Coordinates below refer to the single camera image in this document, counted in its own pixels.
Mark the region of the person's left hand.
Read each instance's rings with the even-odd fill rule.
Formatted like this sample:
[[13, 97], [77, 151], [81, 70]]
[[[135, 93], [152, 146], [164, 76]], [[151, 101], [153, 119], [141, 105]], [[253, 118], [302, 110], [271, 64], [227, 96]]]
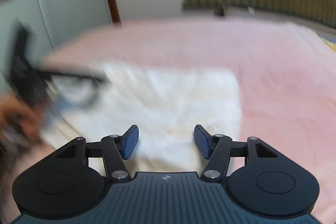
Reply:
[[30, 106], [15, 94], [1, 94], [1, 152], [8, 157], [17, 157], [43, 144], [41, 129], [49, 105], [49, 96]]

